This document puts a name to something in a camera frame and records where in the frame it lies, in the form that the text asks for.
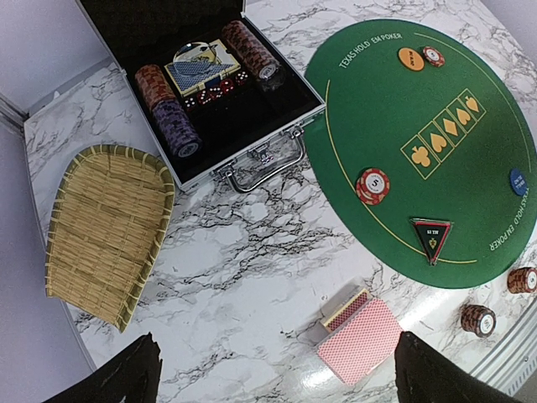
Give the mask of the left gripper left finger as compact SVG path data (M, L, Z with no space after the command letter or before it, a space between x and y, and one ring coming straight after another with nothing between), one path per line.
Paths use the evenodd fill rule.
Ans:
M76 385L49 398L50 402L155 402L162 359L148 333Z

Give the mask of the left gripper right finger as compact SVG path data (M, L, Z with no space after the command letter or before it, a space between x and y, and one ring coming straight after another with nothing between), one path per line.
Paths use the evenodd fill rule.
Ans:
M412 332L394 352L400 402L506 403L516 400L472 377Z

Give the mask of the dark brown poker chip stack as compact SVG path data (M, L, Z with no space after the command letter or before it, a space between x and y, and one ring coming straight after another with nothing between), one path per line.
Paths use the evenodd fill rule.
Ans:
M461 311L461 328L479 338L488 338L496 327L495 313L486 306L465 305Z

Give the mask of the red poker chip stack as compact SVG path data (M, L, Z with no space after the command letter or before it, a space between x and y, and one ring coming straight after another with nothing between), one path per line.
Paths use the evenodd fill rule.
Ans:
M508 290L512 294L532 293L536 291L537 272L534 267L512 270L508 274Z

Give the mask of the black triangular all-in button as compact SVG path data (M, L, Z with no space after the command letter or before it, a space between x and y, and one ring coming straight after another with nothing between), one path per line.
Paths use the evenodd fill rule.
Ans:
M429 264L436 265L453 223L446 220L418 217L412 217L410 222Z

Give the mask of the red chips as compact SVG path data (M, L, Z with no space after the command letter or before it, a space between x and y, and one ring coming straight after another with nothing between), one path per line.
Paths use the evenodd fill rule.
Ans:
M389 194L390 181L382 170L368 168L358 178L356 190L362 202L369 206L376 206Z

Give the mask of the orange round blind button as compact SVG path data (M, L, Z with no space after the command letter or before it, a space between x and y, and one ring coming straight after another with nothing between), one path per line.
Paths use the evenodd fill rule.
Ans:
M403 47L398 51L399 61L412 71L422 71L425 68L425 62L421 54L408 47Z

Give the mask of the red playing card deck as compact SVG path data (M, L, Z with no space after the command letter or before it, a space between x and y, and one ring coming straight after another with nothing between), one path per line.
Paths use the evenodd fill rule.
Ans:
M317 355L346 385L354 385L390 356L403 329L388 305L373 298L323 340Z

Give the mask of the playing card box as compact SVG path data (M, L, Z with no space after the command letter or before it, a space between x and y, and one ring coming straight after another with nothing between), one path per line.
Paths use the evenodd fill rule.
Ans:
M322 326L328 332L334 332L348 320L357 310L360 309L369 299L371 293L366 288L356 288L353 293L349 294L339 306L337 306L334 312L328 315L322 322Z

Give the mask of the woven bamboo tray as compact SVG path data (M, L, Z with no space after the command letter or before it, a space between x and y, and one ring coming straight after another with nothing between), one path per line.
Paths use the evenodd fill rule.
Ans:
M69 163L47 234L45 292L125 331L164 242L175 201L169 168L117 145Z

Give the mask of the blue round blind button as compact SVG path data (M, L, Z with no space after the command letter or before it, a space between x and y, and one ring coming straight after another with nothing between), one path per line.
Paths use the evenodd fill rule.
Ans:
M524 196L526 194L528 190L528 183L520 169L511 169L509 172L509 183L511 189L517 196Z

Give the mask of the round green poker mat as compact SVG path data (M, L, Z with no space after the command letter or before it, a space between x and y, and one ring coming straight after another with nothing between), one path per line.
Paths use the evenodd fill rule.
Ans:
M432 66L425 46L446 63ZM421 54L422 71L399 61L403 47ZM333 34L305 76L326 104L305 134L312 169L365 248L400 274L447 289L487 283L518 259L536 224L534 131L486 62L432 28L376 19ZM376 206L357 195L368 168L390 181ZM513 168L527 180L524 196L511 189ZM412 217L453 223L434 266Z

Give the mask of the red purple chip row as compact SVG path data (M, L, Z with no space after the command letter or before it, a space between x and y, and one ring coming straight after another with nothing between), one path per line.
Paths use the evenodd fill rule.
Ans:
M138 89L164 136L170 153L188 158L201 148L201 138L157 65L144 65L135 74Z

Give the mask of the red dice row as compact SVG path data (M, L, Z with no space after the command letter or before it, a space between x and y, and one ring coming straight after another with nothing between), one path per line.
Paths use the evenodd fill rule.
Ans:
M207 88L187 96L183 101L183 106L187 112L190 112L198 107L205 106L208 103L218 101L224 96L230 95L240 86L248 84L250 81L251 76L245 70L240 70L231 77L227 77L218 83L210 84Z

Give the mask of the dark red chip row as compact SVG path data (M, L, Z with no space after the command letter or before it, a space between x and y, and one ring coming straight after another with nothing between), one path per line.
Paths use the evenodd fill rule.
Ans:
M222 36L258 80L269 81L279 71L278 60L242 21L226 24Z

